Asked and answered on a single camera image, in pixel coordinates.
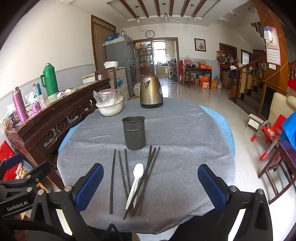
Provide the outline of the dark chopstick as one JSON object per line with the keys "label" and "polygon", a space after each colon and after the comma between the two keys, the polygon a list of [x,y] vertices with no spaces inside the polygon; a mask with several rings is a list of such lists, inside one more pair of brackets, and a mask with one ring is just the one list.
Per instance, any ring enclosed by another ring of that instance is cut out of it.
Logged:
{"label": "dark chopstick", "polygon": [[[125,167],[126,167],[126,176],[127,176],[127,182],[128,182],[128,192],[131,191],[131,182],[130,182],[130,171],[129,171],[129,165],[128,165],[128,158],[127,158],[127,150],[125,149]],[[130,216],[134,216],[134,208],[132,207],[130,210]]]}
{"label": "dark chopstick", "polygon": [[126,186],[126,181],[125,181],[125,174],[123,170],[123,164],[122,164],[122,158],[121,158],[121,153],[118,151],[118,156],[119,156],[119,164],[120,164],[120,171],[121,171],[121,177],[122,177],[122,182],[125,190],[125,197],[126,200],[128,199],[128,191],[127,191],[127,186]]}
{"label": "dark chopstick", "polygon": [[153,171],[153,168],[155,166],[156,160],[158,158],[160,149],[161,148],[158,147],[158,149],[156,150],[156,153],[154,154],[154,156],[153,156],[153,158],[151,160],[151,164],[150,164],[148,175],[147,175],[147,177],[145,179],[144,188],[142,190],[142,198],[141,198],[140,205],[139,205],[139,214],[138,214],[139,216],[141,216],[141,214],[142,214],[142,207],[143,207],[143,203],[144,203],[144,197],[145,197],[145,192],[146,192],[147,184],[148,184],[148,181],[149,181],[150,176],[152,174],[152,171]]}
{"label": "dark chopstick", "polygon": [[116,149],[114,149],[114,153],[113,153],[111,180],[110,180],[110,203],[109,203],[109,213],[110,214],[113,214],[113,187],[114,187],[115,160],[116,160]]}
{"label": "dark chopstick", "polygon": [[137,213],[137,209],[142,201],[142,193],[144,191],[144,184],[145,184],[145,180],[146,180],[146,177],[148,175],[148,172],[149,172],[149,166],[150,166],[150,163],[151,163],[151,158],[152,158],[152,146],[150,146],[149,148],[149,155],[148,155],[148,159],[147,159],[147,165],[146,165],[146,168],[145,168],[145,171],[144,171],[144,177],[142,179],[142,190],[140,192],[140,195],[139,195],[139,199],[138,201],[136,202],[136,206],[135,206],[135,209],[134,209],[134,212]]}

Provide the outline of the white plastic spoon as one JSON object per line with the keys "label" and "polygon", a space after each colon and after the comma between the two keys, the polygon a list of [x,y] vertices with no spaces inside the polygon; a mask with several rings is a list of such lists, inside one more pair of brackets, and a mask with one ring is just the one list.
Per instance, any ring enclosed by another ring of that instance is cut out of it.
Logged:
{"label": "white plastic spoon", "polygon": [[144,174],[144,166],[142,163],[137,163],[133,169],[133,176],[134,176],[134,180],[133,180],[133,184],[132,184],[132,188],[131,188],[131,191],[129,193],[129,196],[128,196],[128,199],[127,199],[127,202],[126,202],[126,207],[125,209],[127,210],[131,201],[132,201],[132,198],[137,190],[137,187],[138,187],[138,183],[139,183],[139,180],[141,179],[141,177],[143,176]]}

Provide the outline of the dark metal utensil holder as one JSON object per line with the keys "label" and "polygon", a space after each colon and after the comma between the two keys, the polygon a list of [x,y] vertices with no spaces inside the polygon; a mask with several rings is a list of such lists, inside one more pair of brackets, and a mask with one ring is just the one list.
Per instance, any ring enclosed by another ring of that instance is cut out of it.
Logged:
{"label": "dark metal utensil holder", "polygon": [[126,147],[130,150],[140,150],[146,145],[145,117],[127,116],[122,119]]}

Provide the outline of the blue under tablecloth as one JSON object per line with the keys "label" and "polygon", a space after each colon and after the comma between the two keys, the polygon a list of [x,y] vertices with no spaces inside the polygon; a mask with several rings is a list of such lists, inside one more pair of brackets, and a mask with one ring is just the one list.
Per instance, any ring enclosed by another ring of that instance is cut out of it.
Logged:
{"label": "blue under tablecloth", "polygon": [[[234,142],[234,138],[233,138],[233,133],[232,133],[231,128],[230,128],[229,124],[227,123],[226,119],[220,113],[218,113],[210,108],[207,108],[202,105],[200,106],[200,108],[202,108],[208,115],[210,115],[216,121],[217,125],[219,126],[222,134],[224,135],[224,137],[226,139],[227,144],[230,147],[231,153],[233,154],[233,156],[235,156],[235,142]],[[69,141],[70,137],[74,134],[75,130],[80,125],[81,125],[81,123],[72,127],[69,130],[66,137],[63,139],[62,143],[60,144],[60,147],[58,148],[58,154],[60,154],[62,149],[65,147],[65,145]]]}

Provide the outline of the purple thermos bottle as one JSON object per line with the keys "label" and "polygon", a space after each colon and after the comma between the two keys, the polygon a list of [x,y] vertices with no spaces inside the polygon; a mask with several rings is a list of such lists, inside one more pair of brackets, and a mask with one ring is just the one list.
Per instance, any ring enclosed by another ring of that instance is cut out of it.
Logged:
{"label": "purple thermos bottle", "polygon": [[29,118],[28,113],[26,111],[26,107],[22,98],[21,90],[19,87],[15,87],[12,92],[12,99],[16,108],[16,113],[20,119],[21,123],[25,123]]}

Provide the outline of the red child chair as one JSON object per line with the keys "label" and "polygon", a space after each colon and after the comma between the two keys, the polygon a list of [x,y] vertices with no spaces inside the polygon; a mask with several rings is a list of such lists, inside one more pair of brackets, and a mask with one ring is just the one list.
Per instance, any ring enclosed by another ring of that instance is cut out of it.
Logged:
{"label": "red child chair", "polygon": [[271,126],[271,122],[269,120],[265,120],[263,123],[259,125],[259,128],[256,132],[256,134],[251,138],[251,141],[253,142],[256,140],[256,138],[259,136],[261,132],[264,132],[266,135],[265,142],[269,143],[271,142],[268,149],[261,155],[260,160],[263,161],[268,154],[271,152],[271,150],[276,146],[276,144],[281,140],[281,133],[283,132],[283,122],[286,120],[286,117],[282,114],[280,114],[275,121],[275,123]]}

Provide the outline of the white bowl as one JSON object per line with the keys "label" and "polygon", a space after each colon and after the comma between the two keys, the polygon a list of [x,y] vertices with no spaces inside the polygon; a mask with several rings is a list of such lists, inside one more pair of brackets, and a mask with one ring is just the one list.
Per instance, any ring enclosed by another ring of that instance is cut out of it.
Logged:
{"label": "white bowl", "polygon": [[124,97],[120,96],[119,99],[112,105],[109,106],[100,106],[98,103],[96,107],[98,108],[99,112],[106,117],[116,115],[120,113],[123,109],[123,100]]}

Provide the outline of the small purple cup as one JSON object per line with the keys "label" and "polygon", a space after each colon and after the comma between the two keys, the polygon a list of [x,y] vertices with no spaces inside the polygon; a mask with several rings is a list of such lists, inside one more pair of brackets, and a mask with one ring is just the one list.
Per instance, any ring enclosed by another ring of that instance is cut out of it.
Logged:
{"label": "small purple cup", "polygon": [[31,109],[32,109],[32,112],[34,114],[38,113],[39,111],[42,110],[41,108],[41,105],[40,105],[40,102],[39,101],[35,101],[31,104]]}

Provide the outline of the wooden stair railing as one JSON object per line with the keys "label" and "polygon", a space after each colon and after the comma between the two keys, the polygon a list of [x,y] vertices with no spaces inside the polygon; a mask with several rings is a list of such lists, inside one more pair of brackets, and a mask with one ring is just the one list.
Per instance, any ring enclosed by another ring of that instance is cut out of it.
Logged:
{"label": "wooden stair railing", "polygon": [[251,93],[257,91],[260,84],[265,80],[266,71],[266,55],[248,63],[238,64],[235,59],[234,65],[230,66],[234,76],[233,85],[230,92],[230,100],[235,102],[243,100],[246,96],[251,96]]}

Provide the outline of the plastic water bottle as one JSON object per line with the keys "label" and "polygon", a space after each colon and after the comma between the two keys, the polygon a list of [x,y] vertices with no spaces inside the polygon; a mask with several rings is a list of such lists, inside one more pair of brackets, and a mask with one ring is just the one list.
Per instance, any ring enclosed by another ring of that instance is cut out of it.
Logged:
{"label": "plastic water bottle", "polygon": [[36,84],[33,84],[32,87],[33,87],[34,98],[37,98],[39,96],[39,90],[38,90]]}

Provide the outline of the cream sofa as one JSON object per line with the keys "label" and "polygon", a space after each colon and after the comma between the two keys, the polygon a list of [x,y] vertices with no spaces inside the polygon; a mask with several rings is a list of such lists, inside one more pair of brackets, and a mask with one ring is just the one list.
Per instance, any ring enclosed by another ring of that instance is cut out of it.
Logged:
{"label": "cream sofa", "polygon": [[281,93],[275,92],[273,94],[268,120],[273,125],[280,115],[288,118],[295,111],[295,107],[295,96],[289,95],[286,97]]}

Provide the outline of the green thermos jug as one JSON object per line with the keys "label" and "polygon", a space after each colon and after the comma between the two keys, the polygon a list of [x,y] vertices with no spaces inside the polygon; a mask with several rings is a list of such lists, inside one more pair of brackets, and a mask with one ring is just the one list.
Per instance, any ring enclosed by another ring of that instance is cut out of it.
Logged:
{"label": "green thermos jug", "polygon": [[58,83],[55,73],[55,67],[51,63],[47,63],[40,76],[41,84],[45,88],[48,96],[52,96],[59,92]]}

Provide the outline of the wooden chair behind sideboard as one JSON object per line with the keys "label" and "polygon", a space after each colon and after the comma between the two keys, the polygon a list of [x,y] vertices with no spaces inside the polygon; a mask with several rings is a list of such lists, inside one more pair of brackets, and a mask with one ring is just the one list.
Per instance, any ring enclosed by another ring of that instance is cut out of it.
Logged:
{"label": "wooden chair behind sideboard", "polygon": [[115,67],[97,70],[94,73],[94,77],[95,77],[95,81],[110,79],[113,82],[113,88],[117,89],[116,68]]}

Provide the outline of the framed flower picture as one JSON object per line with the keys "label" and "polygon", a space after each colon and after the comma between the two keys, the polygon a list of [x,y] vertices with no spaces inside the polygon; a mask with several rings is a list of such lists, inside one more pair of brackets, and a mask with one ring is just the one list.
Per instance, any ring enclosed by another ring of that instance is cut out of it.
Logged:
{"label": "framed flower picture", "polygon": [[195,50],[196,51],[201,51],[201,52],[206,52],[206,41],[205,39],[194,39],[195,43]]}

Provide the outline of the round wall clock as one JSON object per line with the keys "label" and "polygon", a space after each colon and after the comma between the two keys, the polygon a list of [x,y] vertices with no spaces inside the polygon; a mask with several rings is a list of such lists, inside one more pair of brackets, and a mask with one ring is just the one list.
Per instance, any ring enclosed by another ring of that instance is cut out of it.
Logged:
{"label": "round wall clock", "polygon": [[145,32],[145,36],[149,39],[154,38],[155,37],[155,32],[153,30],[148,30]]}

